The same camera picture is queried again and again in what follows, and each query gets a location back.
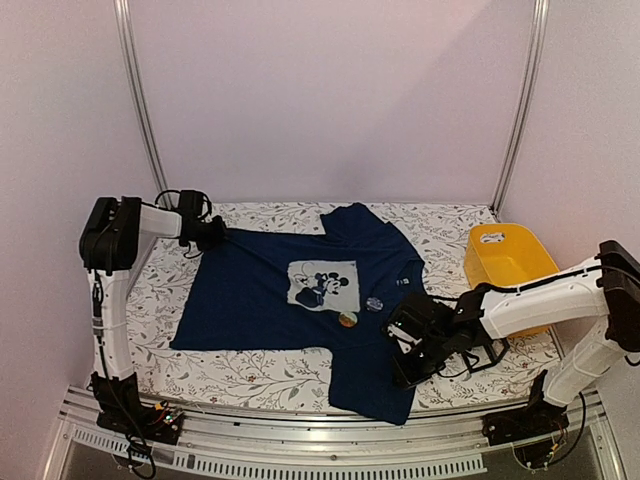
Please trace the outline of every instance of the navy blue t-shirt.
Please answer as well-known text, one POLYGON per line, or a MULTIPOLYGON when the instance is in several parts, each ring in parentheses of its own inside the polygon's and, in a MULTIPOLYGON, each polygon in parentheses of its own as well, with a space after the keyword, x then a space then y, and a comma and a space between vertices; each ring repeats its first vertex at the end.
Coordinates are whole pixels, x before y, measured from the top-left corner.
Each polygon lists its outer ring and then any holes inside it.
POLYGON ((381 325, 409 292, 424 293, 424 262, 364 205, 321 219, 324 235, 230 229, 202 257, 171 348, 324 347, 333 353, 332 406, 403 424, 414 392, 392 384, 397 347, 381 325))

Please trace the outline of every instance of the table surface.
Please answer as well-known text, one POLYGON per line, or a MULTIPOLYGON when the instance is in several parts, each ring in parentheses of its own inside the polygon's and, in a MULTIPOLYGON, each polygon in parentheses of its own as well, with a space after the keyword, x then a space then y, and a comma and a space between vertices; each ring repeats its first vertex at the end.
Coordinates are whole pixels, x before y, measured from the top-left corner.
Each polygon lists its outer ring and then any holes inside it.
MULTIPOLYGON (((341 204, 219 204, 227 225, 259 231, 321 234, 319 214, 341 204)), ((431 293, 457 296, 469 288, 463 261, 469 230, 493 223, 489 209, 476 205, 367 204, 393 222, 426 263, 423 280, 431 293)), ((140 390, 191 402, 296 412, 339 410, 328 403, 331 353, 299 351, 192 352, 169 349, 199 259, 185 258, 174 240, 161 240, 141 270, 127 303, 130 349, 140 390)), ((412 411, 474 407, 528 395, 533 378, 558 361, 550 334, 511 340, 496 367, 455 379, 435 377, 417 387, 412 411)), ((462 371, 459 356, 445 375, 462 371)))

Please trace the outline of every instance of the yellow basket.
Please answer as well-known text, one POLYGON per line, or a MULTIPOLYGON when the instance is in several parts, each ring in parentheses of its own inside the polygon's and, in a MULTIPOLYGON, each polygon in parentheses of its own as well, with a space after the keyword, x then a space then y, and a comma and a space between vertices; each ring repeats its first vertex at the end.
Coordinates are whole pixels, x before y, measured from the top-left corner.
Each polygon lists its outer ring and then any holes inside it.
MULTIPOLYGON (((515 223, 496 223, 471 229, 464 271, 471 288, 475 288, 482 282, 499 287, 517 285, 559 270, 531 230, 515 223)), ((515 336, 546 330, 547 327, 538 327, 515 336)))

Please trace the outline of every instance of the shirt logo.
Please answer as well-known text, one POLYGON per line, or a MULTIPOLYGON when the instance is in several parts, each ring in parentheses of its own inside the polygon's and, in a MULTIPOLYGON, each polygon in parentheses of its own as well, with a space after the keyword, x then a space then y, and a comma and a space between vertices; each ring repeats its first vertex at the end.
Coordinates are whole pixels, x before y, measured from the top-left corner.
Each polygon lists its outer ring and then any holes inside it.
POLYGON ((296 261, 289 264, 287 274, 291 285, 287 303, 312 311, 360 311, 356 262, 296 261))

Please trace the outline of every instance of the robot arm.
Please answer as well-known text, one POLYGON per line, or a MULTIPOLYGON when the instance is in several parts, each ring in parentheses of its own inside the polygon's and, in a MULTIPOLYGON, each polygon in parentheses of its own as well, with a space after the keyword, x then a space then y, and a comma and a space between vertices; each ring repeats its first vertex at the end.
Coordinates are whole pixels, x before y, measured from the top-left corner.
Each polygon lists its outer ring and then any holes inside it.
POLYGON ((127 286, 140 234, 177 238, 181 246, 193 241, 201 251, 222 242, 224 223, 220 217, 205 222, 209 213, 206 195, 189 190, 180 192, 174 210, 144 204, 139 198, 97 200, 80 239, 80 255, 91 289, 95 347, 91 384, 102 411, 99 426, 148 440, 177 442, 180 412, 140 402, 127 335, 127 286))
POLYGON ((425 296, 407 297, 385 333, 401 347, 395 380, 409 387, 438 373, 454 353, 477 371, 506 353, 493 351, 495 340, 582 317, 597 320, 559 365, 536 377, 528 405, 484 418, 484 433, 494 445, 565 428, 566 407, 580 391, 626 353, 640 351, 640 264, 617 242, 604 242, 597 256, 556 275, 507 288, 478 285, 455 308, 425 296), (478 346, 489 354, 482 367, 468 361, 468 350, 478 346))

